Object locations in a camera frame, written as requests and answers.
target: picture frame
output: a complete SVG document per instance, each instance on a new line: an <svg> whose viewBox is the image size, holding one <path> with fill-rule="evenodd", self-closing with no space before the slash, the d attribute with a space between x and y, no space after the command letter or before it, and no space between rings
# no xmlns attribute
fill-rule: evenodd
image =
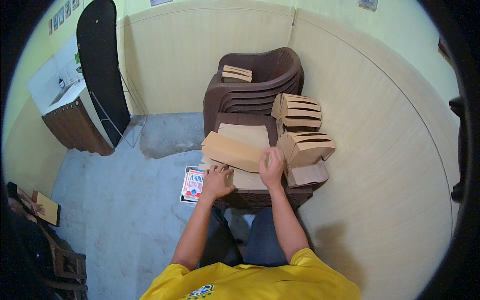
<svg viewBox="0 0 480 300"><path fill-rule="evenodd" d="M53 30L57 30L59 28L59 20L57 14L53 16Z"/></svg>
<svg viewBox="0 0 480 300"><path fill-rule="evenodd" d="M65 19L70 17L70 15L72 14L72 10L71 10L71 7L70 7L70 0L65 2L65 4L63 5L63 11L65 12Z"/></svg>
<svg viewBox="0 0 480 300"><path fill-rule="evenodd" d="M72 9L73 10L76 10L79 5L80 5L80 0L72 0Z"/></svg>
<svg viewBox="0 0 480 300"><path fill-rule="evenodd" d="M59 26L60 26L60 25L63 24L63 21L64 21L64 19L63 19L63 6L60 7L60 10L59 10L59 12L58 12L58 15L59 15Z"/></svg>

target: hand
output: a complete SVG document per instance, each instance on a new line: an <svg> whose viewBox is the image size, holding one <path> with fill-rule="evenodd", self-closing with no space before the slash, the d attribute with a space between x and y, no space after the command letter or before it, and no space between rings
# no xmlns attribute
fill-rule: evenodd
<svg viewBox="0 0 480 300"><path fill-rule="evenodd" d="M267 157L270 157L270 165L266 166ZM282 187L280 180L283 173L284 155L282 150L277 147L270 147L262 152L262 157L258 162L260 178L269 190Z"/></svg>
<svg viewBox="0 0 480 300"><path fill-rule="evenodd" d="M229 169L226 164L221 166L211 165L210 170L204 171L204 183L200 198L209 199L213 203L215 199L230 194L236 187L233 184L226 186L225 178L232 173L233 169Z"/></svg>
<svg viewBox="0 0 480 300"><path fill-rule="evenodd" d="M38 214L45 215L45 208L43 208L43 204L36 204L35 202L32 202L32 210L35 213L35 215L38 216Z"/></svg>

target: wooden chair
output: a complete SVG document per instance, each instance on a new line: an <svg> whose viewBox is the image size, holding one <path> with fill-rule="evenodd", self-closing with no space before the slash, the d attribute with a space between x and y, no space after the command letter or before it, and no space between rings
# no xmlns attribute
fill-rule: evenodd
<svg viewBox="0 0 480 300"><path fill-rule="evenodd" d="M53 272L57 277L73 278L79 283L63 283L44 279L45 284L51 288L65 289L73 291L75 299L81 299L81 291L87 291L88 287L85 284L87 273L85 268L86 255L62 249L48 234L48 232L40 224L43 234L50 244L52 252Z"/></svg>

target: concrete floor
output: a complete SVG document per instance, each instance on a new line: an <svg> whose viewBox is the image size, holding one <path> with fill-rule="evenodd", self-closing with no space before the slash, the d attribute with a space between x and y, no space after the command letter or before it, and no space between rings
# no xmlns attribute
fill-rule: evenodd
<svg viewBox="0 0 480 300"><path fill-rule="evenodd" d="M201 113L149 115L133 149L68 151L52 192L56 232L86 254L89 299L138 299L168 265L193 211L179 202L185 166L200 163L203 138ZM252 216L227 215L245 237Z"/></svg>

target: white countertop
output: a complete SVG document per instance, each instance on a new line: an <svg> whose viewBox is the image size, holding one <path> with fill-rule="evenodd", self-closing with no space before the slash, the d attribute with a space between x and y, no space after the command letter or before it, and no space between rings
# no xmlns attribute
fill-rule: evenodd
<svg viewBox="0 0 480 300"><path fill-rule="evenodd" d="M42 116L45 116L51 111L56 110L57 108L60 108L64 105L67 105L78 97L78 95L83 91L84 88L86 88L85 80L80 81L79 83L75 83L66 93L63 95L63 97L55 104L50 105L45 109L42 113Z"/></svg>

